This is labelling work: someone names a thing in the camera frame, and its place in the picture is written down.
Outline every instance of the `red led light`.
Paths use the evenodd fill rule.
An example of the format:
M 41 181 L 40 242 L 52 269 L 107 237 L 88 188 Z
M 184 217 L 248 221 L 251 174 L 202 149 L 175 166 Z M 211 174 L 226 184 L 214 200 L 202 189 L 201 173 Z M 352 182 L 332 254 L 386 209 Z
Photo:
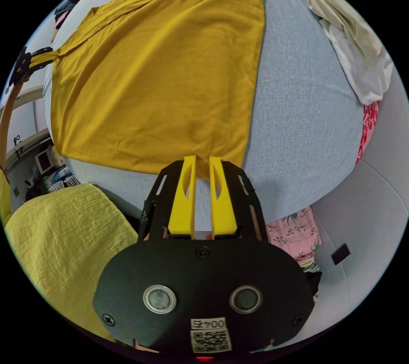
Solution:
M 199 360 L 199 361 L 201 361 L 203 363 L 207 363 L 210 360 L 213 360 L 213 357 L 196 357 L 196 360 Z

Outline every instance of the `qr code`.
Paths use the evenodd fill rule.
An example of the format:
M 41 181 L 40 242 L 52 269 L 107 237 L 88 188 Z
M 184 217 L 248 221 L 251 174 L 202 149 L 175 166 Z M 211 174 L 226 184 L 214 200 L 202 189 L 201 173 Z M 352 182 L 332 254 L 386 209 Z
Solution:
M 230 351 L 231 343 L 228 331 L 224 329 L 191 331 L 194 352 Z

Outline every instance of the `yellow cloth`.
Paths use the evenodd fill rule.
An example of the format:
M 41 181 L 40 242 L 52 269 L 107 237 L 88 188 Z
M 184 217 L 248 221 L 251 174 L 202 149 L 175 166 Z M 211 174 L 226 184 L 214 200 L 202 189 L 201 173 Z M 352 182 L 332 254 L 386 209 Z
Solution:
M 12 215 L 12 198 L 10 195 L 10 185 L 6 176 L 0 169 L 0 220 L 3 226 L 9 221 Z
M 263 0 L 113 0 L 57 50 L 51 128 L 61 156 L 158 174 L 197 155 L 241 166 Z
M 106 263 L 138 235 L 90 184 L 34 198 L 5 228 L 27 276 L 47 302 L 78 326 L 107 340 L 92 300 Z

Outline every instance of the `light blue bedsheet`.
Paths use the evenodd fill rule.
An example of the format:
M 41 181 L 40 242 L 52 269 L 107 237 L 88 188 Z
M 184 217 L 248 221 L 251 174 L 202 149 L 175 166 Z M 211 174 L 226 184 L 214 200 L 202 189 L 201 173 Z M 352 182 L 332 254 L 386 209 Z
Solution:
M 109 1 L 81 0 L 62 25 L 54 48 L 75 31 L 91 7 Z M 273 221 L 311 205 L 351 173 L 362 135 L 363 107 L 306 0 L 265 0 L 265 10 L 243 168 L 265 219 Z M 51 70 L 48 66 L 43 93 L 49 129 Z M 74 159 L 66 159 L 66 164 L 80 182 L 94 183 L 139 209 L 156 179 Z M 196 189 L 196 230 L 209 231 L 209 184 L 198 181 Z

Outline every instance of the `screw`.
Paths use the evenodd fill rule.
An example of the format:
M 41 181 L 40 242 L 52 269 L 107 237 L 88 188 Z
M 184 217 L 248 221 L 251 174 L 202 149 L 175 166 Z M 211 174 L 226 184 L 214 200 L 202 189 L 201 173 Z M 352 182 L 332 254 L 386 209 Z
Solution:
M 195 254 L 198 259 L 206 259 L 210 255 L 210 250 L 205 246 L 200 246 L 196 249 Z
M 114 327 L 115 325 L 115 320 L 109 314 L 104 314 L 102 320 L 107 326 Z
M 293 326 L 298 327 L 304 322 L 304 316 L 302 314 L 295 316 L 293 319 Z

